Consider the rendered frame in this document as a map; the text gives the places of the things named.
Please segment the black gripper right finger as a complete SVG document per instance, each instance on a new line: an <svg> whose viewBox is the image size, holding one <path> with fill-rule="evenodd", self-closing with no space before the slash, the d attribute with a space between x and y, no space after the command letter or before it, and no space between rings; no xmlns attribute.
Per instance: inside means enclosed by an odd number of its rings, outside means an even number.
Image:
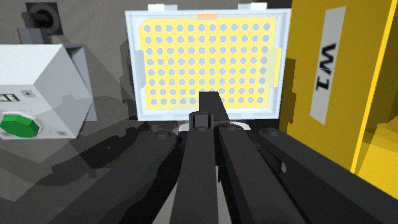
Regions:
<svg viewBox="0 0 398 224"><path fill-rule="evenodd" d="M232 224L398 224L398 199L281 130L253 134L208 92Z"/></svg>

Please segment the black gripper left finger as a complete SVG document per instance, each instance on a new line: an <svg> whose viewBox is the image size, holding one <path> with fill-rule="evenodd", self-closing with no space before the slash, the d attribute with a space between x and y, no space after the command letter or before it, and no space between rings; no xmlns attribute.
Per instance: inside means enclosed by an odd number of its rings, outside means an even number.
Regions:
<svg viewBox="0 0 398 224"><path fill-rule="evenodd" d="M208 91L178 135L151 134L47 224L152 224L177 181L169 224L219 224Z"/></svg>

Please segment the yellow open-sided box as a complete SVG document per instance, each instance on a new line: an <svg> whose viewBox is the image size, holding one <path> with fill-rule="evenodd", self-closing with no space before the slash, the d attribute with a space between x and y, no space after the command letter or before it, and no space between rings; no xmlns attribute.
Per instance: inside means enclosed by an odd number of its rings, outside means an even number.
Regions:
<svg viewBox="0 0 398 224"><path fill-rule="evenodd" d="M398 0L291 9L279 130L398 199Z"/></svg>

